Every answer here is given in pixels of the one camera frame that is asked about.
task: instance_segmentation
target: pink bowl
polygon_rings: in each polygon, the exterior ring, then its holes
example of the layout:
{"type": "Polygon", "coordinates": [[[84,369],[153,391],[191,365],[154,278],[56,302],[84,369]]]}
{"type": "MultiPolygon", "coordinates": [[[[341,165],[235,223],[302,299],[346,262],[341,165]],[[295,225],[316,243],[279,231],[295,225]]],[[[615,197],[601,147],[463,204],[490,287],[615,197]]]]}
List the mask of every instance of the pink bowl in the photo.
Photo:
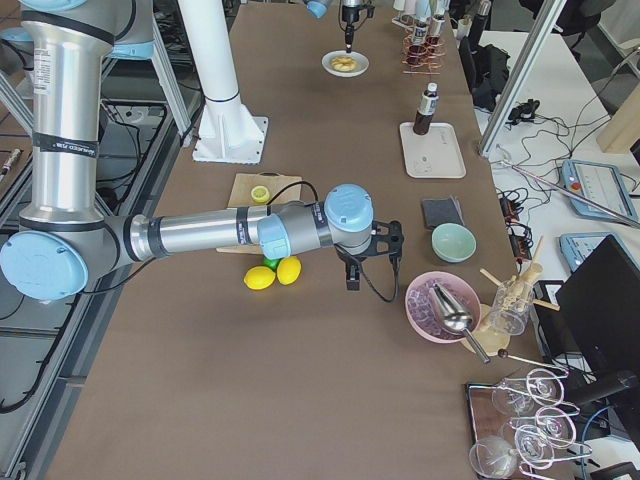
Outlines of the pink bowl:
{"type": "Polygon", "coordinates": [[[473,315],[473,325],[469,330],[473,331],[480,320],[480,300],[476,292],[467,282],[447,272],[427,272],[416,277],[407,288],[404,297],[404,306],[407,318],[413,329],[421,337],[435,343],[454,343],[464,338],[462,334],[456,335],[447,332],[440,326],[435,310],[431,305],[429,291],[433,284],[437,283],[451,292],[451,294],[464,305],[473,315]]]}

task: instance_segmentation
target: office chair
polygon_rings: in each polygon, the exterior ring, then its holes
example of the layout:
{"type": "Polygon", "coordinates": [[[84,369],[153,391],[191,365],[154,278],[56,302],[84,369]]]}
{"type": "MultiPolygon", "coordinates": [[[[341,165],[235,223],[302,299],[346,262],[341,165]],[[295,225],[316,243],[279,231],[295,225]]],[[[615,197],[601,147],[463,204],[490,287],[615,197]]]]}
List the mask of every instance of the office chair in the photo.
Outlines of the office chair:
{"type": "MultiPolygon", "coordinates": [[[[536,18],[543,0],[519,0],[520,5],[533,12],[536,18]]],[[[603,11],[615,3],[615,0],[567,0],[556,25],[562,29],[563,37],[579,34],[578,39],[569,47],[576,60],[580,54],[573,49],[582,41],[587,31],[595,27],[600,21],[603,11]]]]}

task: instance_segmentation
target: black monitor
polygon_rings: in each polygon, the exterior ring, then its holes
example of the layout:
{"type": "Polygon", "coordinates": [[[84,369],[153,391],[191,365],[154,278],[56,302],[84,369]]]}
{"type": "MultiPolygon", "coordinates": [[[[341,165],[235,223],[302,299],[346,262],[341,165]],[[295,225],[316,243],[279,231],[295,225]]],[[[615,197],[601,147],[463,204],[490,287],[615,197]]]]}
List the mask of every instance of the black monitor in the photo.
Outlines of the black monitor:
{"type": "Polygon", "coordinates": [[[556,297],[576,345],[596,376],[596,382],[587,386],[590,393],[599,391],[608,399],[640,448],[640,388],[635,386],[637,378],[632,381],[634,374],[640,378],[640,270],[609,235],[556,297]],[[631,383],[618,385],[621,376],[631,378],[631,383]]]}

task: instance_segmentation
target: mint green bowl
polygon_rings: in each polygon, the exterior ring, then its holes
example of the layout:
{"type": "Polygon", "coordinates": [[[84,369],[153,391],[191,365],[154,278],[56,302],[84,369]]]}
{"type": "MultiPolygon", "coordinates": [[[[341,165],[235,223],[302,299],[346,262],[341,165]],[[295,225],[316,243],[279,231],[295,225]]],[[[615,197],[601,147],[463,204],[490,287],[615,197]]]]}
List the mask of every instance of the mint green bowl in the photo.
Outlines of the mint green bowl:
{"type": "Polygon", "coordinates": [[[476,238],[462,225],[443,223],[433,231],[431,246],[436,255],[445,262],[459,263],[474,254],[476,238]]]}

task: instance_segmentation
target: metal spoon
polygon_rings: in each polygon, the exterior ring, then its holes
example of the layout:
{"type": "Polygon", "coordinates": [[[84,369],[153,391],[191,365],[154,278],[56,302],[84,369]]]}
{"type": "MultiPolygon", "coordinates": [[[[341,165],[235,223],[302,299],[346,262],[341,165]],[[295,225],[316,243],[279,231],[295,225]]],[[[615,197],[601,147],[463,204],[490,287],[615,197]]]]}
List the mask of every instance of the metal spoon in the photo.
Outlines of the metal spoon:
{"type": "Polygon", "coordinates": [[[433,293],[435,304],[440,311],[440,315],[436,315],[436,317],[444,329],[454,334],[462,333],[482,362],[489,363],[491,361],[489,355],[469,331],[469,327],[473,323],[471,313],[446,288],[434,284],[433,293]]]}

